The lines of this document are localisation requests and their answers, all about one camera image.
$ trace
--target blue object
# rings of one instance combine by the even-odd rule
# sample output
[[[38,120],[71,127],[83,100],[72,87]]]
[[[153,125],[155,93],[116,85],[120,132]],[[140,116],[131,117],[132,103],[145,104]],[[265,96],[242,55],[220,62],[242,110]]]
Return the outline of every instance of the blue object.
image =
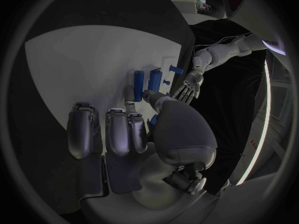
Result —
[[[176,73],[178,73],[178,74],[180,74],[180,75],[182,75],[182,74],[184,73],[184,70],[183,70],[183,69],[177,68],[177,67],[175,67],[175,66],[170,66],[169,70],[170,70],[170,71],[173,71],[173,72],[176,72]]]
[[[135,102],[142,101],[143,83],[145,73],[143,71],[134,72],[134,100]]]
[[[155,114],[152,118],[151,118],[151,120],[150,120],[150,123],[152,124],[152,125],[155,125],[155,123],[156,123],[156,121],[157,121],[157,114]]]
[[[164,80],[163,83],[167,84],[168,86],[170,85],[170,81]]]
[[[150,71],[149,76],[149,91],[159,91],[162,79],[162,72],[159,70]]]

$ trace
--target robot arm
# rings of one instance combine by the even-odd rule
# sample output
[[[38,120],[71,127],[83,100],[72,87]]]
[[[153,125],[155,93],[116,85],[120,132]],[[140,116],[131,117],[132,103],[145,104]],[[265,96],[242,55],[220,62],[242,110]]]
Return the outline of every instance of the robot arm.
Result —
[[[183,85],[173,94],[172,98],[177,98],[190,104],[194,97],[196,99],[199,97],[204,72],[222,65],[234,56],[247,56],[252,51],[266,48],[261,39],[251,34],[247,37],[236,37],[229,44],[214,44],[197,51],[193,57],[193,70],[187,74]]]

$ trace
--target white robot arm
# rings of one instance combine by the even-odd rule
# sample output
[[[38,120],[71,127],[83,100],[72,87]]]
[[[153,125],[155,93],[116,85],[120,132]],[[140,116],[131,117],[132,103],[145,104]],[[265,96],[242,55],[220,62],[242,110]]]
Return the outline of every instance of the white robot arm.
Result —
[[[172,98],[190,104],[194,97],[199,97],[204,72],[222,65],[231,57],[247,56],[252,51],[266,48],[261,39],[251,34],[247,37],[238,36],[226,45],[214,44],[197,51],[193,57],[193,70],[187,74],[183,85],[175,91]]]

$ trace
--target light strip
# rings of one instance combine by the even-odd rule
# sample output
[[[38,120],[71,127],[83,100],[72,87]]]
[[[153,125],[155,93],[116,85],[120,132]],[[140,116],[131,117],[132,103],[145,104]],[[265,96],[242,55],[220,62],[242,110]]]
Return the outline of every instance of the light strip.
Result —
[[[271,85],[270,85],[270,76],[269,76],[269,70],[268,70],[268,65],[267,62],[265,61],[265,73],[266,73],[266,83],[267,83],[267,109],[266,109],[266,118],[265,118],[265,123],[264,123],[264,128],[262,132],[262,136],[258,145],[258,148],[241,179],[238,181],[236,185],[242,184],[245,179],[248,177],[249,173],[251,172],[255,162],[257,161],[259,154],[262,150],[265,138],[266,138],[266,133],[269,125],[269,119],[270,119],[270,110],[271,110]]]
[[[286,53],[285,53],[284,51],[279,50],[279,49],[276,49],[276,48],[270,46],[269,44],[267,44],[267,43],[264,42],[264,41],[262,41],[262,42],[263,42],[263,43],[265,44],[265,46],[267,46],[270,50],[275,51],[275,52],[277,52],[277,53],[279,53],[279,54],[282,54],[282,55],[286,55]]]

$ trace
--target wire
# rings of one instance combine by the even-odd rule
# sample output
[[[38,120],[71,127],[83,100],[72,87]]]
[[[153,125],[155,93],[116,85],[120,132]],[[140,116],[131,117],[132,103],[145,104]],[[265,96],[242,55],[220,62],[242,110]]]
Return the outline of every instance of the wire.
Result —
[[[247,33],[244,33],[244,34],[241,34],[241,35],[237,35],[237,36],[245,36],[247,34],[250,34],[252,32],[247,32]],[[219,41],[213,43],[213,44],[206,44],[206,45],[195,45],[193,48],[192,48],[192,57],[194,57],[194,54],[195,54],[195,49],[199,46],[211,46],[211,45],[215,45],[215,44],[219,44],[220,42],[223,42],[223,41],[226,41],[230,38],[233,38],[233,37],[237,37],[237,36],[226,36],[226,37],[223,37],[222,39],[220,39]]]

